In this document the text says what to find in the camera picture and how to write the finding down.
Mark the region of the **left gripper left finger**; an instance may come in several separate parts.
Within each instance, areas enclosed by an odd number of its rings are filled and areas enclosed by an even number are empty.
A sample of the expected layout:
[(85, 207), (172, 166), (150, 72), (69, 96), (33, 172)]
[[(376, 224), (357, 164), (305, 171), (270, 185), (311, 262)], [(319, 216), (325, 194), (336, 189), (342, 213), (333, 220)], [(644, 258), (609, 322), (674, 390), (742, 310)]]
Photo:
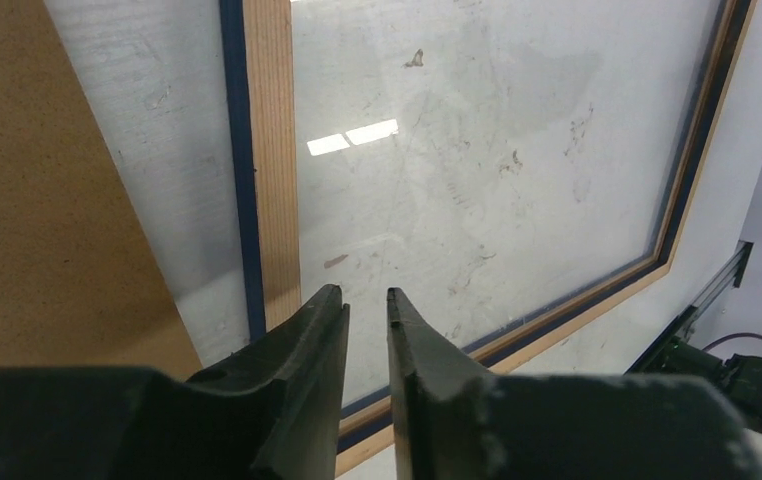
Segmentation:
[(0, 479), (331, 479), (349, 327), (338, 286), (185, 381), (0, 368)]

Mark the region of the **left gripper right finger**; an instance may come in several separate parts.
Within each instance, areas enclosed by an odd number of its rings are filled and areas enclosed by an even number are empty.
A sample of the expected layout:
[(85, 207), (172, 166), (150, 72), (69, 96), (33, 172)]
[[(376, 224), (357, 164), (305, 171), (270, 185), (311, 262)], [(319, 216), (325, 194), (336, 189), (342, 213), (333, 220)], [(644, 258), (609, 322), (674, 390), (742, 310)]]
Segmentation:
[(734, 407), (694, 376), (501, 375), (387, 293), (401, 479), (762, 479)]

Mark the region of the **brown cardboard backing board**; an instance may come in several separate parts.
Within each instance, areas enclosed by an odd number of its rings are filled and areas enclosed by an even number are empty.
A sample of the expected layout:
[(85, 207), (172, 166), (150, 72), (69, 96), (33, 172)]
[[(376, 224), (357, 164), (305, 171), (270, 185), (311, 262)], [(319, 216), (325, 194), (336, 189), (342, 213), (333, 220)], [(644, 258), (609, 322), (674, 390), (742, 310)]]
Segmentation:
[(200, 366), (45, 5), (0, 1), (0, 366)]

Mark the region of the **clear acrylic glass sheet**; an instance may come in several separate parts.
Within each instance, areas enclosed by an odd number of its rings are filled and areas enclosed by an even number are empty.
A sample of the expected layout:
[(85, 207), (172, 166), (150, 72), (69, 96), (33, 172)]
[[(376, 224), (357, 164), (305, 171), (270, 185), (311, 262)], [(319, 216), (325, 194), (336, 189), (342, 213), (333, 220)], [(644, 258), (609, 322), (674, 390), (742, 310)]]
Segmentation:
[(295, 1), (304, 294), (352, 307), (343, 402), (403, 289), (475, 348), (650, 259), (720, 1)]

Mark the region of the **blue wooden picture frame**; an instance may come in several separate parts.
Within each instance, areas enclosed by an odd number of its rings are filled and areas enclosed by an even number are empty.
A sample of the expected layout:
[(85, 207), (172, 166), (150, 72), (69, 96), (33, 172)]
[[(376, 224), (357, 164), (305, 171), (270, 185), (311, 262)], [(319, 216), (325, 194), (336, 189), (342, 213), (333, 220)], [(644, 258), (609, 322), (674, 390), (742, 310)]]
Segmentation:
[[(253, 338), (283, 323), (318, 289), (304, 294), (301, 283), (293, 2), (219, 5)], [(475, 360), (497, 373), (511, 372), (670, 272), (756, 7), (752, 1), (720, 2), (654, 255), (478, 347), (458, 346)], [(337, 478), (393, 444), (388, 384), (389, 377), (383, 389), (356, 405), (345, 405), (342, 395)]]

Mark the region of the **aluminium front rail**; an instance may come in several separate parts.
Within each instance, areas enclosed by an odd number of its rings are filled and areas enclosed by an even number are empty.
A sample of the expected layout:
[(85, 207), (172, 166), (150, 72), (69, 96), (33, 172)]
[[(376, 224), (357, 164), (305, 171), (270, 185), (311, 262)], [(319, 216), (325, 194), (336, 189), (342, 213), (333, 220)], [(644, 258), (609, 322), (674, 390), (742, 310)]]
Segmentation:
[(680, 374), (709, 377), (723, 361), (691, 344), (699, 324), (729, 290), (739, 288), (754, 243), (739, 241), (735, 253), (698, 296), (657, 336), (634, 361), (627, 374)]

